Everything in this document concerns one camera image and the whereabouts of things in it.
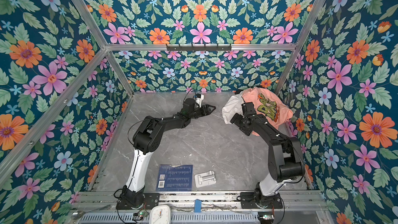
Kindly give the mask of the white cloth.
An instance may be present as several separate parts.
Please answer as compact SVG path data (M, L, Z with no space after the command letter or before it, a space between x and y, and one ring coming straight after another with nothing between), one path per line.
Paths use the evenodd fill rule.
M231 124L230 121L235 114L243 115L243 103L244 99L240 94L235 94L229 98L225 106L222 108L222 117L225 124Z

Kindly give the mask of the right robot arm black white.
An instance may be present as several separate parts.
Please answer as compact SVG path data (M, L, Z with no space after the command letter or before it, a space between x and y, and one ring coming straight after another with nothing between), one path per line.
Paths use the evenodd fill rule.
M305 164L298 151L297 138L280 133L266 117L257 114L253 103L242 104L242 114L235 114L230 123L249 136L256 132L268 145L268 174L257 183L253 192L242 192L237 200L241 208L282 208L279 190L285 184L295 184L295 179L305 175Z

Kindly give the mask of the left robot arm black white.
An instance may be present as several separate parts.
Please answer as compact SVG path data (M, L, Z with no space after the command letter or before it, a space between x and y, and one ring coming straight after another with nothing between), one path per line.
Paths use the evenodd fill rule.
M164 132L186 128L192 119L208 116L215 106L199 104L185 99L182 109L171 117L145 117L129 142L134 147L134 160L130 175L117 197L116 209L140 209L145 205L145 177L152 155L160 146Z

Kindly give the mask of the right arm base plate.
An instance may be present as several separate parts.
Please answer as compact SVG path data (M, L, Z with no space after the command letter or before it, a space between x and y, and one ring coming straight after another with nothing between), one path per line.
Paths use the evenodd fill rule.
M256 192L241 192L237 198L242 209L282 209L284 208L280 194L263 196Z

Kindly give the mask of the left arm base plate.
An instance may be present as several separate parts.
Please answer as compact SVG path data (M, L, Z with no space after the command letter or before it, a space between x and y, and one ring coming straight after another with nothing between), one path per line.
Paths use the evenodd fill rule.
M143 193L135 200L128 199L125 194L121 194L116 205L117 210L140 210L152 209L158 206L160 194L158 193Z

